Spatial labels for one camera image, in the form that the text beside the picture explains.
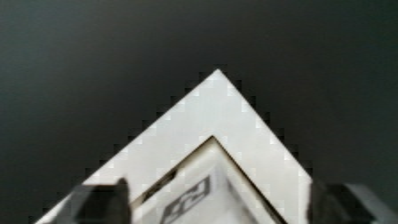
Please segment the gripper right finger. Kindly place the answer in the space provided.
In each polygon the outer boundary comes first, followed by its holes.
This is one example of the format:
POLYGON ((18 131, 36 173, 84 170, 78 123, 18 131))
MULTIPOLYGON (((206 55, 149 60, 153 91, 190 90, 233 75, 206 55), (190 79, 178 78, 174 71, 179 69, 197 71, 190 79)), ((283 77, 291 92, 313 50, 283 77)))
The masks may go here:
POLYGON ((398 224, 398 213, 362 184, 311 183, 309 224, 398 224))

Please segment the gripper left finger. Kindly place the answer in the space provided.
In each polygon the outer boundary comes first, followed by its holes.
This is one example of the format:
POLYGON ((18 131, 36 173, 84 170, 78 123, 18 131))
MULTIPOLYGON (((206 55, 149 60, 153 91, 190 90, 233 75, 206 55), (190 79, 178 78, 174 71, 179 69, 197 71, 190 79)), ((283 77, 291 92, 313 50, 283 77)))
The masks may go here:
POLYGON ((128 195, 124 178, 114 184, 80 185, 52 224, 132 224, 128 195))

